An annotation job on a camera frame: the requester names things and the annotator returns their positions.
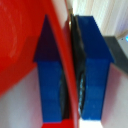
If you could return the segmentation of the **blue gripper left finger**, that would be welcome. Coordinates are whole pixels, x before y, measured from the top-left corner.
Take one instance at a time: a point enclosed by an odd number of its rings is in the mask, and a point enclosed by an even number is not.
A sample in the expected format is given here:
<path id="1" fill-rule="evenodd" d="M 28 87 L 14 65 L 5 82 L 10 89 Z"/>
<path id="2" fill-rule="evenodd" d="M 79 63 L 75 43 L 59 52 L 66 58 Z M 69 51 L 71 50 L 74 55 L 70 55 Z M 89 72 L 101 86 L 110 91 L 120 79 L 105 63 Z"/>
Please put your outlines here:
<path id="1" fill-rule="evenodd" d="M 66 83 L 48 17 L 44 19 L 34 61 L 38 66 L 43 122 L 61 122 L 66 107 Z"/>

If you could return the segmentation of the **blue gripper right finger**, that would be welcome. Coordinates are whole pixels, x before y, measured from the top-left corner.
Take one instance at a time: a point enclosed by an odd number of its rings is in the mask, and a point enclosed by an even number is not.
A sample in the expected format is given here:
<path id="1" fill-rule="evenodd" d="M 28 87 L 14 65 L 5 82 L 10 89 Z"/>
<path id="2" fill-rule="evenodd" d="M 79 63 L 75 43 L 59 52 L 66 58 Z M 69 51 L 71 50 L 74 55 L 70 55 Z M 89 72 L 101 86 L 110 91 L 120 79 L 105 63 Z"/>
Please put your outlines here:
<path id="1" fill-rule="evenodd" d="M 71 39 L 79 115 L 83 120 L 100 120 L 114 59 L 92 16 L 71 16 Z"/>

